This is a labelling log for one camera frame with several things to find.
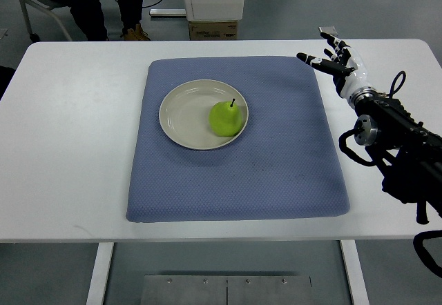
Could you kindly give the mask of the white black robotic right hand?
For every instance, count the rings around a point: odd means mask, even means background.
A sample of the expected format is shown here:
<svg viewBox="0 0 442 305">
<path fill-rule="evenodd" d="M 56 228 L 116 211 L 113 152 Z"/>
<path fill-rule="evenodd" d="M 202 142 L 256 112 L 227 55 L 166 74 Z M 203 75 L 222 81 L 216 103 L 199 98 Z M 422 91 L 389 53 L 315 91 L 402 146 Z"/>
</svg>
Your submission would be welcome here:
<svg viewBox="0 0 442 305">
<path fill-rule="evenodd" d="M 349 103 L 357 91 L 369 87 L 367 68 L 361 56 L 344 40 L 326 32 L 320 33 L 331 50 L 324 49 L 327 58 L 299 52 L 296 57 L 315 70 L 331 75 L 338 95 Z"/>
</svg>

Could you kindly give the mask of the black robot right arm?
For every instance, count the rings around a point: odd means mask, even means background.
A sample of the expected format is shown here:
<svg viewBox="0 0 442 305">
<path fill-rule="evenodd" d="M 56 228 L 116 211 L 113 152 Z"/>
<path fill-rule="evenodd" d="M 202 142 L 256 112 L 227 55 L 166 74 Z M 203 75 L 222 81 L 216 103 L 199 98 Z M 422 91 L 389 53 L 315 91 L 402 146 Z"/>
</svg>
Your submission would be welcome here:
<svg viewBox="0 0 442 305">
<path fill-rule="evenodd" d="M 416 122 L 394 95 L 405 83 L 400 71 L 388 93 L 364 89 L 354 102 L 354 127 L 338 140 L 356 163 L 379 169 L 383 192 L 403 204 L 416 204 L 416 221 L 426 225 L 427 207 L 441 212 L 441 136 Z"/>
</svg>

